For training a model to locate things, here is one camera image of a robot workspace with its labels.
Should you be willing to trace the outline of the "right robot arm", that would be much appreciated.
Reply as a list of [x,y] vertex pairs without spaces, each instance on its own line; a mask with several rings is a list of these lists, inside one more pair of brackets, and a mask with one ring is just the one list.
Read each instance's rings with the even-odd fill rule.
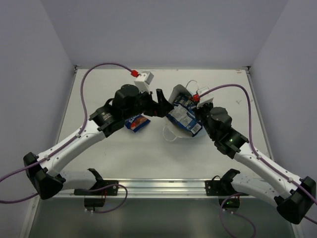
[[278,213],[292,224],[300,224],[312,205],[316,203],[317,183],[281,167],[257,150],[251,140],[235,130],[227,110],[212,103],[194,108],[217,150],[259,175],[262,182],[247,181],[236,172],[226,173],[220,188],[225,194],[241,192],[257,197],[276,207]]

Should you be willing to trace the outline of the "blue red snack packet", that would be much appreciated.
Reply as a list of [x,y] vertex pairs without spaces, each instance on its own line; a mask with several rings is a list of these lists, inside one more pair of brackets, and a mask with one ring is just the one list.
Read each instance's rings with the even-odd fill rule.
[[134,133],[147,126],[151,121],[143,115],[131,117],[125,121],[125,127]]

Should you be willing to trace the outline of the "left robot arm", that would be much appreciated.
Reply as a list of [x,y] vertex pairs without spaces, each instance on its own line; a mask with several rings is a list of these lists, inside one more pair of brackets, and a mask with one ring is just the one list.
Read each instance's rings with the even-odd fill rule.
[[73,159],[92,145],[108,138],[124,127],[129,118],[144,114],[150,117],[165,117],[173,105],[156,90],[157,101],[152,92],[140,92],[131,84],[123,85],[113,98],[96,109],[83,125],[55,147],[38,155],[29,152],[23,157],[26,174],[33,187],[43,199],[49,199],[64,190],[67,180],[61,171]]

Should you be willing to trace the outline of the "blue Kettle chips bag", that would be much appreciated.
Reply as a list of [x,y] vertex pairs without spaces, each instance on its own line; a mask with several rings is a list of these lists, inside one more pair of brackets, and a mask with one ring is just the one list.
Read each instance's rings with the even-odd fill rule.
[[191,137],[196,136],[202,130],[202,124],[194,115],[194,102],[189,96],[179,93],[172,104],[174,109],[167,114],[168,120]]

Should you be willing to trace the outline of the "light blue paper bag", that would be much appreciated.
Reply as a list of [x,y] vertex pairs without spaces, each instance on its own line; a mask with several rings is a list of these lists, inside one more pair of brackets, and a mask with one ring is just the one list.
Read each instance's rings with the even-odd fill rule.
[[169,96],[168,101],[173,105],[173,110],[164,118],[162,135],[166,141],[203,137],[207,134],[202,124],[196,120],[192,109],[195,105],[193,96],[197,91],[188,87],[191,82],[196,84],[198,90],[198,82],[190,80],[185,86],[174,86]]

